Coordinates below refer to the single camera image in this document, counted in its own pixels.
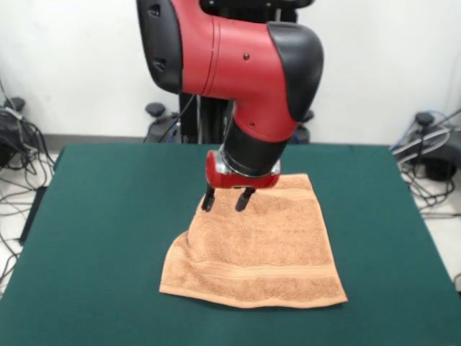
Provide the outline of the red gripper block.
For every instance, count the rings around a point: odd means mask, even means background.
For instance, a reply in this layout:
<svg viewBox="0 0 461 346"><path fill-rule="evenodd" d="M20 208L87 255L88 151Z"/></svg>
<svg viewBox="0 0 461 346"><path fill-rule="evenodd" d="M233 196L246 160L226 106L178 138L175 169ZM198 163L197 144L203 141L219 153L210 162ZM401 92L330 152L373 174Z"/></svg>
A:
<svg viewBox="0 0 461 346"><path fill-rule="evenodd" d="M225 163L221 150L210 150L205 161L205 176L209 185L203 197L201 209L205 212L212 210L215 189L246 187L236 203L236 211L241 212L246 209L256 190L274 187L279 180L280 173L281 161L277 161L268 174L262 177L247 177L233 171Z"/></svg>

